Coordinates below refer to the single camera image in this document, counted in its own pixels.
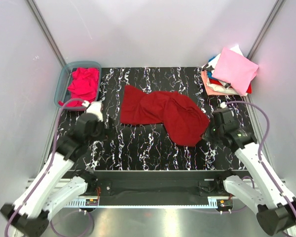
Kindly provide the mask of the dark red t shirt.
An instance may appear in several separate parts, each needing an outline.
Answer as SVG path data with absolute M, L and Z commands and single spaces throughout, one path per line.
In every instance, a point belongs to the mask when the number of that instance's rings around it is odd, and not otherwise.
M 176 91 L 147 94 L 127 85 L 120 122 L 129 125 L 161 123 L 174 143 L 193 147 L 202 139 L 210 120 L 188 96 Z

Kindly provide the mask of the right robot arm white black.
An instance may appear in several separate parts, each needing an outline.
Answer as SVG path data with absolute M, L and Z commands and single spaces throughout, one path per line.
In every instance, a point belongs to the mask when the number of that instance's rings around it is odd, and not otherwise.
M 203 138 L 230 148 L 258 186 L 255 190 L 234 171 L 227 170 L 209 184 L 208 192 L 220 196 L 231 194 L 240 199 L 255 213 L 260 227 L 269 236 L 296 226 L 296 196 L 275 173 L 254 134 L 240 127 L 230 109 L 213 112 Z

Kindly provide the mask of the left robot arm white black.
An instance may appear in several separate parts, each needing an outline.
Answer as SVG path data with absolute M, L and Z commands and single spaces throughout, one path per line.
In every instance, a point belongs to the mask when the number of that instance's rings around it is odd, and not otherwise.
M 13 226 L 27 237 L 39 237 L 70 201 L 79 195 L 99 193 L 97 176 L 87 170 L 78 170 L 60 190 L 55 192 L 53 189 L 86 153 L 90 142 L 114 136 L 114 120 L 109 118 L 108 122 L 109 126 L 105 127 L 99 115 L 81 114 L 73 130 L 55 140 L 47 163 L 34 181 L 14 203 L 5 203 L 0 209 L 7 220 L 7 228 Z

